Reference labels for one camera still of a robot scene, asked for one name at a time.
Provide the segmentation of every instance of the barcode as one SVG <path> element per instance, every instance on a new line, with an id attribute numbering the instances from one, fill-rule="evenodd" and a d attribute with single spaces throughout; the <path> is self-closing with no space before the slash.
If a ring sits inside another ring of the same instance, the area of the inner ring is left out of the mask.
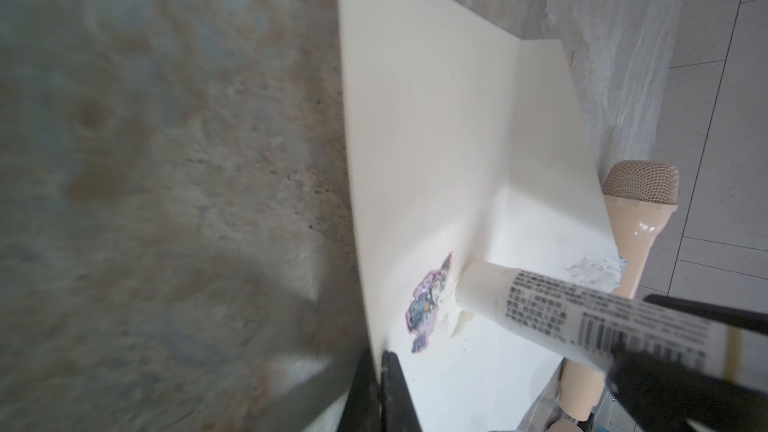
<path id="1" fill-rule="evenodd" d="M 701 372 L 704 369 L 706 355 L 702 350 L 695 350 L 669 341 L 642 338 L 629 334 L 616 327 L 606 325 L 605 319 L 590 314 L 581 316 L 578 344 L 585 348 L 613 352 L 626 348 L 632 352 L 648 352 L 653 356 L 684 365 Z"/>

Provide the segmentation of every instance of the marbled surface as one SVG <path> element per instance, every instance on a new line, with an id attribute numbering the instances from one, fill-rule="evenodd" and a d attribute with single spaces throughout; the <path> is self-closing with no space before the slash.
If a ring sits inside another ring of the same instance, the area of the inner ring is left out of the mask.
<path id="1" fill-rule="evenodd" d="M 649 155 L 680 0 L 458 1 L 572 50 L 602 174 Z M 336 0 L 4 0 L 0 57 L 0 429 L 331 429 Z"/>

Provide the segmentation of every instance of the yellow stripe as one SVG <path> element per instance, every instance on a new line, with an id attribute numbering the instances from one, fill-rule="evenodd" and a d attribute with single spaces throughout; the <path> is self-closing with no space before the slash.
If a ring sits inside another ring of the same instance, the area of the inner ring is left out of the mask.
<path id="1" fill-rule="evenodd" d="M 725 380 L 736 382 L 739 373 L 739 359 L 741 358 L 741 329 L 728 327 L 728 349 L 725 352 Z"/>

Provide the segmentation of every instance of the mesh grille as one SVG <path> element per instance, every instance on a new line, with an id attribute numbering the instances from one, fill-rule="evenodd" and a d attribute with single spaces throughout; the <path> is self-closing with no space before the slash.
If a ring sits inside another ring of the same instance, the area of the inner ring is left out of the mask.
<path id="1" fill-rule="evenodd" d="M 673 206 L 677 204 L 679 184 L 675 166 L 648 160 L 622 160 L 608 173 L 603 194 Z"/>

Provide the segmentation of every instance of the purple sticker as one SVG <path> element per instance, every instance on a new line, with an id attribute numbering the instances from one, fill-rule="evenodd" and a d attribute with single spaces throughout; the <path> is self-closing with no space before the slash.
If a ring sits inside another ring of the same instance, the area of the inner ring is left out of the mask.
<path id="1" fill-rule="evenodd" d="M 408 331 L 416 334 L 411 352 L 421 352 L 429 345 L 429 336 L 437 324 L 437 300 L 446 288 L 448 272 L 453 263 L 453 252 L 448 254 L 439 270 L 429 271 L 424 280 L 413 291 L 413 302 L 406 312 Z"/>

